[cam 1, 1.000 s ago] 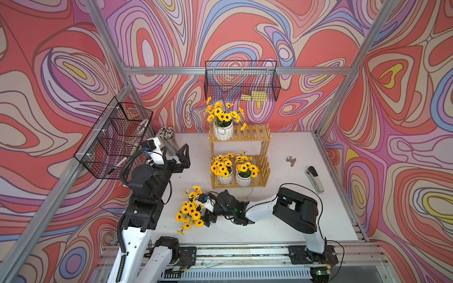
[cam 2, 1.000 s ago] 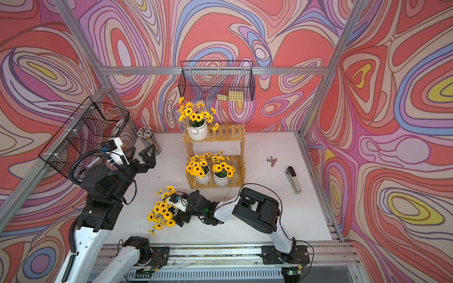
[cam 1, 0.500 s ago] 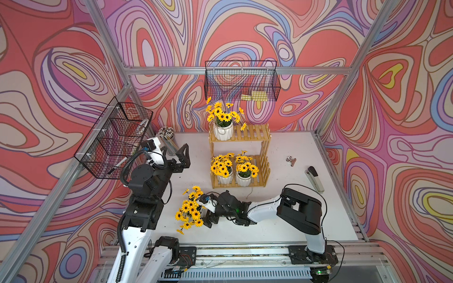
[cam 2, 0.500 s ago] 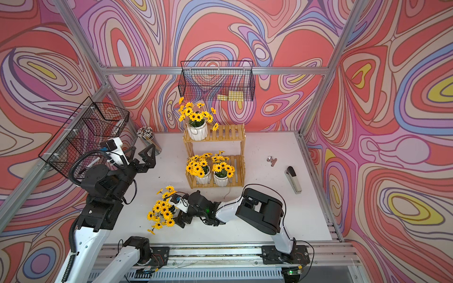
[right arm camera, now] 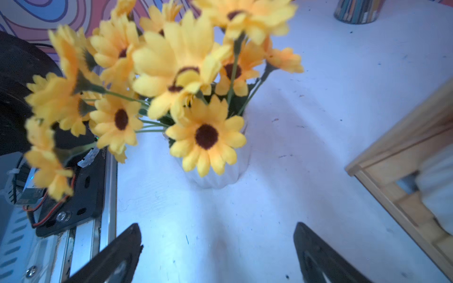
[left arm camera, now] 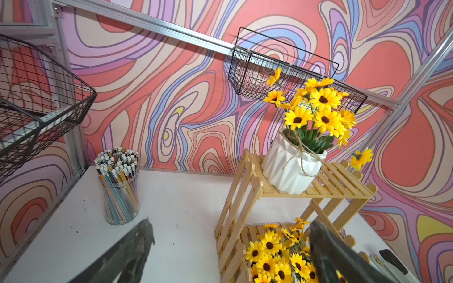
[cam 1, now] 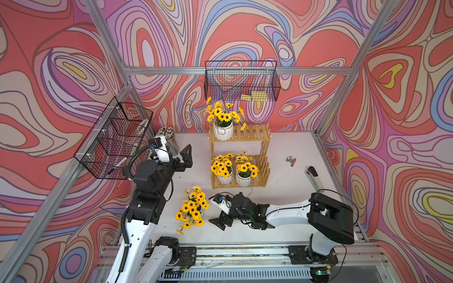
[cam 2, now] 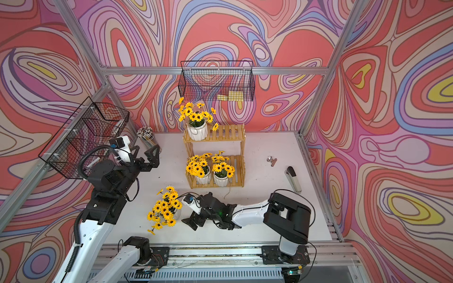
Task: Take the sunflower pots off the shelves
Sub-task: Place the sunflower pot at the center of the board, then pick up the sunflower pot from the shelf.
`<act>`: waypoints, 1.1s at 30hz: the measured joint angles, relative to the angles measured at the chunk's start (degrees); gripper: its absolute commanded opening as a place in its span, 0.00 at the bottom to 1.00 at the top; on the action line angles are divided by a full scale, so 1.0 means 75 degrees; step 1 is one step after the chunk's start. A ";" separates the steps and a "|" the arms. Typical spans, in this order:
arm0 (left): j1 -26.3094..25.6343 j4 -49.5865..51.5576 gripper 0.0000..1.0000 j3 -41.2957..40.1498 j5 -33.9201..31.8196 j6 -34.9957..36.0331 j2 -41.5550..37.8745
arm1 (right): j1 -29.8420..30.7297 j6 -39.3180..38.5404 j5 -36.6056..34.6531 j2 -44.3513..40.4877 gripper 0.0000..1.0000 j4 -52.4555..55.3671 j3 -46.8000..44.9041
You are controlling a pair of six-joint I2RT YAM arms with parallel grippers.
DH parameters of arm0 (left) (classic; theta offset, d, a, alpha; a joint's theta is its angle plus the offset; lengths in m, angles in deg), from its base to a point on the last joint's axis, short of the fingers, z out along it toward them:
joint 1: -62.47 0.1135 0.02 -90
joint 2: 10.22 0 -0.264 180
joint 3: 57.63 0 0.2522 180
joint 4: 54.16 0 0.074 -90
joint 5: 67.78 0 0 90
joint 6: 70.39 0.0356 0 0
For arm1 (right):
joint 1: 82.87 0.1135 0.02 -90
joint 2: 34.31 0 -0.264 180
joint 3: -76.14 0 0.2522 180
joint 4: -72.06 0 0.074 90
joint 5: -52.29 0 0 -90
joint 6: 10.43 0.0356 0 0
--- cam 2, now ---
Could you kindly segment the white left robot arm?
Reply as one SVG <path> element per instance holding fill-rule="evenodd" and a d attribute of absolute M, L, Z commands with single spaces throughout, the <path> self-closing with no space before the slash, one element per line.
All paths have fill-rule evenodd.
<path fill-rule="evenodd" d="M 77 170 L 83 179 L 93 185 L 89 203 L 78 214 L 73 226 L 74 243 L 62 263 L 55 283 L 84 283 L 92 270 L 97 255 L 107 236 L 117 224 L 120 214 L 132 199 L 128 191 L 138 183 L 141 172 L 149 172 L 159 166 L 160 147 L 153 146 L 145 152 L 145 158 L 137 156 L 139 146 L 128 154 L 129 161 L 115 163 L 110 159 L 94 165 L 90 174 L 84 171 L 88 158 L 103 149 L 120 156 L 121 149 L 113 145 L 100 145 L 87 152 L 79 161 Z"/>

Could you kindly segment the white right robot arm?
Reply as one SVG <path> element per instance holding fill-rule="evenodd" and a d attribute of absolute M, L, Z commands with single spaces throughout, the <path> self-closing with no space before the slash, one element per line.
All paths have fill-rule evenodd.
<path fill-rule="evenodd" d="M 265 265 L 310 263 L 306 245 L 309 243 L 311 209 L 294 199 L 274 191 L 270 197 L 254 205 L 224 204 L 213 194 L 186 194 L 182 203 L 192 209 L 183 223 L 194 231 L 212 221 L 222 230 L 232 231 L 245 226 L 264 224 L 280 236 L 277 246 L 262 246 L 261 259 Z"/>

